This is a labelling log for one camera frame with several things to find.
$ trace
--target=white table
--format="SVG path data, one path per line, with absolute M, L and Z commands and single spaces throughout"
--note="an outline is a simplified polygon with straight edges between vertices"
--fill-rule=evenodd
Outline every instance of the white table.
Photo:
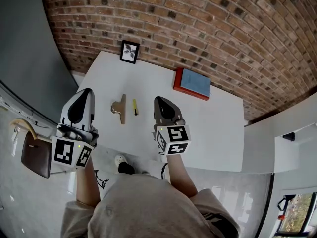
M 154 98 L 175 103 L 190 126 L 192 143 L 183 154 L 185 166 L 223 171 L 241 171 L 244 144 L 242 99 L 211 86 L 204 101 L 172 89 L 175 72 L 137 60 L 131 64 L 119 55 L 101 51 L 79 87 L 95 93 L 95 121 L 98 144 L 124 153 L 160 160 L 154 131 Z M 126 94 L 126 124 L 110 107 Z M 132 110 L 136 99 L 139 115 Z

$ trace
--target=sleeve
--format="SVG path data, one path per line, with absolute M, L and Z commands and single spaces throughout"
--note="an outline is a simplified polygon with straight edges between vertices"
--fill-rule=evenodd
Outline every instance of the sleeve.
M 61 227 L 61 238 L 87 237 L 88 223 L 94 214 L 94 207 L 77 201 L 66 204 Z
M 210 189 L 190 198 L 210 229 L 220 238 L 238 238 L 240 227 Z

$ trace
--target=blue book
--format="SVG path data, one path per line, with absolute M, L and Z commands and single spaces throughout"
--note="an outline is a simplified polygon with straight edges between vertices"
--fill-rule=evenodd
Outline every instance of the blue book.
M 210 79 L 191 70 L 183 70 L 182 82 L 180 86 L 209 97 Z

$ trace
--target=brick wall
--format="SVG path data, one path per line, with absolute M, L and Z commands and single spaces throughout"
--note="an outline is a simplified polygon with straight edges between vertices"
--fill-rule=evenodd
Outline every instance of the brick wall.
M 140 43 L 138 58 L 190 68 L 244 100 L 245 119 L 317 86 L 317 0 L 43 0 L 69 69 Z

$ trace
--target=window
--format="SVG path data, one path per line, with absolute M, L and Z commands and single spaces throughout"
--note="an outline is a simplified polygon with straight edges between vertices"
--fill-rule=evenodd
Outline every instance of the window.
M 274 238 L 307 237 L 317 224 L 316 192 L 298 194 L 285 202 L 283 215 Z

